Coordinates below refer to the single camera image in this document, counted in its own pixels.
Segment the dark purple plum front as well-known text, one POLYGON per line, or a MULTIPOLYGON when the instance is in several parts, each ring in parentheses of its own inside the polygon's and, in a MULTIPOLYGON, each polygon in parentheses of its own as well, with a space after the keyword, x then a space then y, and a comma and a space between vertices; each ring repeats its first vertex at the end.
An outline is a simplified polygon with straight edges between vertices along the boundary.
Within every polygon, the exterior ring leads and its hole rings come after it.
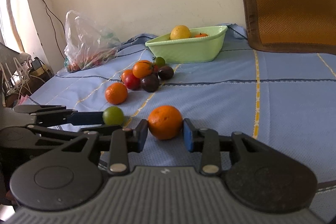
POLYGON ((152 93, 159 88, 159 79, 155 74, 149 75, 141 79, 141 87, 146 92, 152 93))

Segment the brown woven seat cushion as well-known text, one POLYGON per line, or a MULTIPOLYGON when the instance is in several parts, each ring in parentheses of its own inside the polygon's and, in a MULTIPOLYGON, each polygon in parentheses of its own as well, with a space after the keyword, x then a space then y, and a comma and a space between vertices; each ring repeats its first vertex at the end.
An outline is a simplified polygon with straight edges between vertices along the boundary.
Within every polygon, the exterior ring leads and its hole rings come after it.
POLYGON ((335 0, 243 0, 247 40, 265 52, 335 54, 335 0))

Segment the large yellow grapefruit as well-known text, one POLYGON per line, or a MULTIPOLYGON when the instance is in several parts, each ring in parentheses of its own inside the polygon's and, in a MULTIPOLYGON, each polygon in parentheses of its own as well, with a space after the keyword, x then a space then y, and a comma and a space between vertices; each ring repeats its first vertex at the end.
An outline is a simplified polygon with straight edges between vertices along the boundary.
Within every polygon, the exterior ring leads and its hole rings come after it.
POLYGON ((171 40, 191 38, 190 29, 185 25, 175 26, 170 33, 171 40))

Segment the blue checked bed sheet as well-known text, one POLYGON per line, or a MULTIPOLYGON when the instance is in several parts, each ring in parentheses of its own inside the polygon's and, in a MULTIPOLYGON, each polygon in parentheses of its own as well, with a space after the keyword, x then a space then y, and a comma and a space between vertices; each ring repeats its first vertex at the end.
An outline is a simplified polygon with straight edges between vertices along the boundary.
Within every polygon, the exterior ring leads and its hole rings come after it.
MULTIPOLYGON (((65 105, 78 111, 111 106, 106 88, 138 60, 152 61, 139 34, 124 42, 108 63, 76 73, 59 71, 24 103, 65 105)), ((228 26, 224 44, 209 63, 171 64, 171 80, 155 93, 130 91, 119 106, 124 125, 134 128, 158 106, 176 107, 196 128, 221 135, 240 131, 302 162, 317 176, 310 209, 329 222, 335 217, 335 56, 322 53, 266 53, 252 50, 243 27, 228 26)), ((194 166, 201 155, 189 153, 180 136, 159 141, 150 133, 141 153, 130 153, 135 166, 194 166)))

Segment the dark purple plum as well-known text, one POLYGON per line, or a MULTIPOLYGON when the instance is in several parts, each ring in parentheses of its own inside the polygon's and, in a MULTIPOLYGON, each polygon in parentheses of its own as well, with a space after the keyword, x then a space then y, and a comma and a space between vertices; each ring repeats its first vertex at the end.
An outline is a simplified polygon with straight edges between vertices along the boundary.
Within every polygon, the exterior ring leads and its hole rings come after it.
POLYGON ((146 92, 152 93, 159 88, 159 79, 155 74, 149 75, 141 79, 141 87, 146 92))
POLYGON ((174 70, 172 67, 169 66, 163 66, 158 70, 158 77, 163 80, 163 81, 167 81, 170 80, 173 75, 174 75, 174 70))

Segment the cluttered side table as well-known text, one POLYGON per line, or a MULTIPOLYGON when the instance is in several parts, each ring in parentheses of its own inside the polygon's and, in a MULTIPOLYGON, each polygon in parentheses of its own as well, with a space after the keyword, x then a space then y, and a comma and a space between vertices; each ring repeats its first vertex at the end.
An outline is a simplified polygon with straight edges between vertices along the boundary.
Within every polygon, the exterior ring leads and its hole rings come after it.
POLYGON ((13 107, 23 102, 54 76, 38 57, 1 44, 1 102, 13 107))

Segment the small orange tomato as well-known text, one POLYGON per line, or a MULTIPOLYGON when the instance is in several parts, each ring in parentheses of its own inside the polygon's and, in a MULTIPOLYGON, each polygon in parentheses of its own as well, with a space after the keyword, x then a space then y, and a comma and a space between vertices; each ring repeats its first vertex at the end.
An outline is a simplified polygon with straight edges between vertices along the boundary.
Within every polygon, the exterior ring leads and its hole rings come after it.
POLYGON ((133 71, 131 69, 126 69, 122 72, 121 74, 121 81, 124 83, 125 82, 125 79, 128 75, 132 75, 133 74, 133 71))

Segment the orange mandarin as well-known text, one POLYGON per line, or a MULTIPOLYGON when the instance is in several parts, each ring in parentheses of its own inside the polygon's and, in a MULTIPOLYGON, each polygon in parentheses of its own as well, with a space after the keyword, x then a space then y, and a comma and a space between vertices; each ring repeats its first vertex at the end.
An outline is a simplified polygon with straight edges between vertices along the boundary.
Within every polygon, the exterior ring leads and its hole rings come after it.
POLYGON ((127 96, 127 88, 123 83, 113 83, 105 90, 105 99, 113 105, 125 102, 127 96))
POLYGON ((195 35, 195 38, 202 38, 202 37, 207 37, 208 35, 205 33, 198 33, 195 35))

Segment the light green plastic basin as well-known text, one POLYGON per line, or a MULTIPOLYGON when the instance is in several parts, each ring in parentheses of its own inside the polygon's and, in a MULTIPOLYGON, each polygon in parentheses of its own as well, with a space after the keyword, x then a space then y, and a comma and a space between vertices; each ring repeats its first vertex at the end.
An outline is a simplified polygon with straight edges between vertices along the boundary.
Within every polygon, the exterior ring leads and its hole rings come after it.
POLYGON ((213 61, 223 47, 227 26, 192 28, 191 38, 171 40, 165 34, 145 43, 155 57, 163 57, 167 63, 204 63, 213 61), (208 36, 195 38, 198 33, 208 36))

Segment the clear plastic bag of fruit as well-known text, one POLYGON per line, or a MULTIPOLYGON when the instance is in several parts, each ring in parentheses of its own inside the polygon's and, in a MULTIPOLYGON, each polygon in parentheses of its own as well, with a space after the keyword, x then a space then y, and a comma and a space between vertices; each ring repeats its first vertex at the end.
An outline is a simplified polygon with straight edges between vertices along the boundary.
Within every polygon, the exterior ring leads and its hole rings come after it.
POLYGON ((108 27, 100 26, 77 11, 66 14, 64 66, 69 73, 98 67, 117 56, 122 42, 108 27))

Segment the green lime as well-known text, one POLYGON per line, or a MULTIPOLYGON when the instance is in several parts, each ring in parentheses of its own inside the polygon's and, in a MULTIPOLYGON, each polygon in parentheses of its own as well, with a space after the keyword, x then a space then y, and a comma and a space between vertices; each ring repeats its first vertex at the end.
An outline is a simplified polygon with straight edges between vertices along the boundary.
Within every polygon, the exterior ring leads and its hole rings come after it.
POLYGON ((106 125, 123 125, 125 116, 123 111, 117 106, 108 107, 103 111, 102 119, 106 125))

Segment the dark purple plum back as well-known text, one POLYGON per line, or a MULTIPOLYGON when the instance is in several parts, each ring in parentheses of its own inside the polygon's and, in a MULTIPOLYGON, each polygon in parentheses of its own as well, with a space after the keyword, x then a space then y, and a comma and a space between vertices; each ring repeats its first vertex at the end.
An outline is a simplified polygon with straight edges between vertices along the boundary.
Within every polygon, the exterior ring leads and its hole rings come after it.
POLYGON ((170 80, 173 75, 174 75, 174 70, 172 67, 169 66, 163 66, 158 70, 158 77, 163 80, 163 81, 167 81, 170 80))

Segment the red tomato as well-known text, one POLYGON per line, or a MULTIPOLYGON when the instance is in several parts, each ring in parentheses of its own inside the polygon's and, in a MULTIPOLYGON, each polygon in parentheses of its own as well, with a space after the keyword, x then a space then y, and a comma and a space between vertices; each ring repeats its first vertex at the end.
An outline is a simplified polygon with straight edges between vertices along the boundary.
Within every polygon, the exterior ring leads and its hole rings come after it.
POLYGON ((125 77, 124 84, 129 90, 138 90, 141 87, 141 80, 129 74, 125 77))

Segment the green tomato with stem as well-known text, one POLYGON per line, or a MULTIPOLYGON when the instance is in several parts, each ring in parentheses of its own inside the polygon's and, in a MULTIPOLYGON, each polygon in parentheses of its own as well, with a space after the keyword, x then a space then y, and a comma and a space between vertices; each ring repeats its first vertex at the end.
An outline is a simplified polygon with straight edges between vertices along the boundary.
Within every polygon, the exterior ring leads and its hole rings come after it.
POLYGON ((153 59, 153 65, 157 68, 164 67, 166 65, 166 61, 163 57, 155 57, 153 59))

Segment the large orange with stem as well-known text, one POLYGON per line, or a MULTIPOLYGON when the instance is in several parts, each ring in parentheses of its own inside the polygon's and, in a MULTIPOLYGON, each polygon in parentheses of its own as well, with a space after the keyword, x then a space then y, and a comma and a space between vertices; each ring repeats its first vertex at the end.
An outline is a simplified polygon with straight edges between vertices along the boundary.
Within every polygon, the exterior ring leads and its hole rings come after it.
POLYGON ((170 105, 155 108, 147 118, 150 133, 158 140, 169 140, 181 133, 183 118, 180 111, 170 105))

